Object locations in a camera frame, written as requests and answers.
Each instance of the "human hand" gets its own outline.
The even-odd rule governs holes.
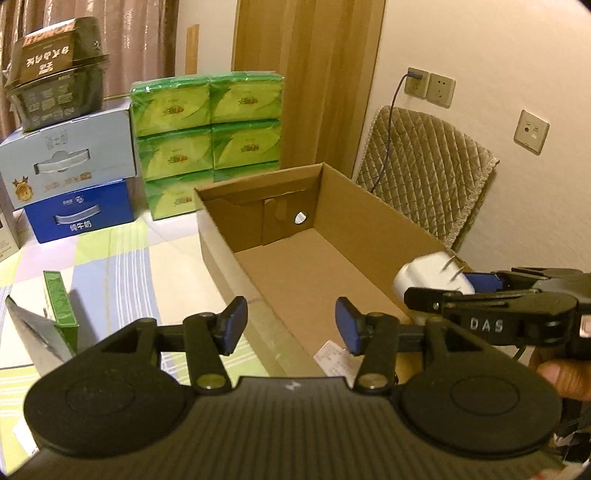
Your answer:
[[[591,361],[556,358],[542,362],[540,351],[536,349],[529,366],[554,385],[561,397],[591,401]]]

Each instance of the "quilted chair cover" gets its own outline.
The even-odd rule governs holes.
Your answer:
[[[370,190],[386,156],[389,106],[372,124],[357,184]],[[453,125],[394,108],[390,160],[374,194],[456,250],[483,200],[499,160]]]

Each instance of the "small green box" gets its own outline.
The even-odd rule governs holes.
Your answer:
[[[160,134],[209,125],[209,78],[172,77],[131,86],[131,112],[135,135]]]
[[[210,76],[212,123],[281,118],[283,77],[274,72]]]
[[[144,180],[158,180],[213,168],[212,130],[181,130],[138,139]]]
[[[221,170],[213,171],[214,181],[225,181],[233,179],[241,179],[259,173],[266,173],[268,171],[279,170],[278,161],[270,161],[267,163],[255,163],[254,165],[245,165],[244,167],[222,168]]]
[[[47,316],[55,321],[56,328],[60,331],[70,349],[78,351],[78,321],[74,316],[74,310],[61,274],[58,271],[44,271],[46,298],[48,303]]]
[[[213,182],[213,170],[147,181],[144,190],[154,220],[195,212],[203,203],[194,190]]]
[[[278,120],[214,125],[212,138],[216,170],[278,161],[281,155]]]

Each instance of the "checkered tablecloth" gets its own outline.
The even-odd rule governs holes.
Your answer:
[[[0,468],[15,469],[27,458],[12,429],[22,402],[38,378],[3,299],[43,314],[43,270],[60,270],[80,323],[79,348],[102,340],[141,317],[161,325],[181,323],[198,312],[225,307],[203,264],[194,214],[153,222],[142,212],[134,223],[39,244],[27,219],[18,222],[22,248],[0,263]],[[235,382],[241,375],[266,375],[242,338],[223,359]],[[163,355],[163,369],[180,382],[189,378],[183,353]]]

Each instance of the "wall socket plate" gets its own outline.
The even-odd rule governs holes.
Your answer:
[[[541,118],[522,110],[513,140],[533,153],[540,155],[548,136],[548,130],[550,130],[548,122],[544,122]]]
[[[429,87],[429,77],[431,74],[425,70],[413,69],[412,67],[409,67],[408,71],[413,73],[422,73],[423,78],[417,80],[407,77],[406,83],[404,84],[404,93],[414,95],[419,98],[425,98],[427,96],[427,88]]]
[[[432,73],[429,78],[427,100],[448,108],[452,104],[455,90],[456,81],[454,79]]]

